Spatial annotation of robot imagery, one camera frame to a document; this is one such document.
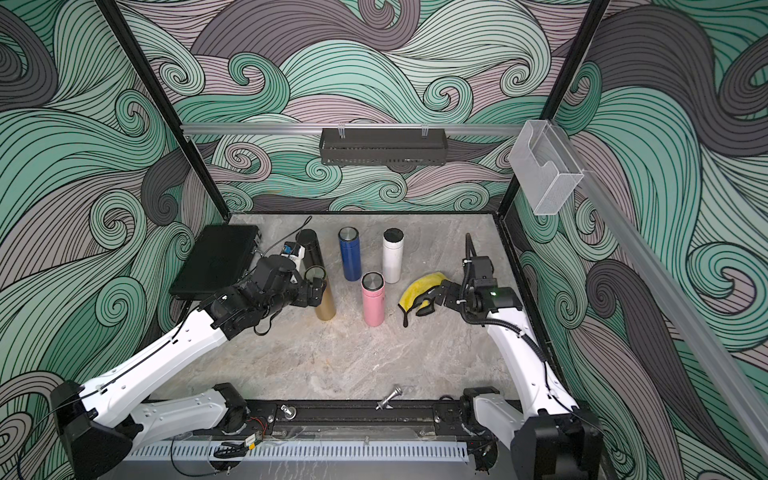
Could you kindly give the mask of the yellow cleaning cloth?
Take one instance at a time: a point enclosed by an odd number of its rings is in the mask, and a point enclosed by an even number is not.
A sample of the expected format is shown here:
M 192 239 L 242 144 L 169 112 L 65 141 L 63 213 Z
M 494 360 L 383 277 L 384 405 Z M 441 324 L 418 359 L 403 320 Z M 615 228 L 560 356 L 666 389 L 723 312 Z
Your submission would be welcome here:
M 402 313 L 402 325 L 404 328 L 409 326 L 409 314 L 414 311 L 413 303 L 415 298 L 445 280 L 447 280 L 447 277 L 443 273 L 434 272 L 418 278 L 406 288 L 398 301 L 398 308 Z

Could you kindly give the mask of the gold thermos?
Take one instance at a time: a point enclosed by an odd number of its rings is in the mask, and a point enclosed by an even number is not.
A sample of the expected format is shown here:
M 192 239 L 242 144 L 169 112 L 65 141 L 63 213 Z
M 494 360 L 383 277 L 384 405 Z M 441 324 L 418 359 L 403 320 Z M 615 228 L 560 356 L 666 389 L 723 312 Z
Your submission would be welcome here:
M 318 286 L 320 295 L 312 294 L 311 305 L 315 307 L 315 314 L 321 321 L 329 321 L 336 315 L 336 307 L 329 284 L 328 274 L 323 266 L 313 265 L 304 273 L 304 279 L 311 287 Z

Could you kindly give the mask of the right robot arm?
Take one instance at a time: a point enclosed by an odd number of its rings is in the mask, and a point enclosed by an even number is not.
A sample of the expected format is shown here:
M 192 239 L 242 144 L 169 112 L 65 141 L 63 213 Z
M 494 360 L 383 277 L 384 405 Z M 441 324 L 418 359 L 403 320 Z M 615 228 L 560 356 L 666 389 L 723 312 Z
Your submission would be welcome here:
M 449 308 L 493 339 L 521 406 L 481 390 L 470 396 L 470 416 L 508 449 L 517 478 L 598 478 L 604 447 L 599 422 L 563 387 L 516 291 L 498 284 L 488 257 L 467 256 L 459 282 L 441 274 L 414 282 L 403 301 L 405 314 L 419 317 L 436 306 Z

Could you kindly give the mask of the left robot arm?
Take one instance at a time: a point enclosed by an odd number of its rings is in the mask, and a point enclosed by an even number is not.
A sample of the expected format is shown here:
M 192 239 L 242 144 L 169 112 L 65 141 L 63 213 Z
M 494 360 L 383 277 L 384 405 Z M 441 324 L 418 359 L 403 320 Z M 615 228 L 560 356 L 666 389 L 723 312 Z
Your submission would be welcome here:
M 240 433 L 248 406 L 230 383 L 189 397 L 147 397 L 204 354 L 242 331 L 272 322 L 286 307 L 317 307 L 323 277 L 304 278 L 295 261 L 271 255 L 239 282 L 203 300 L 168 333 L 111 370 L 83 384 L 66 381 L 51 394 L 56 430 L 78 479 L 97 479 L 130 453 L 196 430 Z

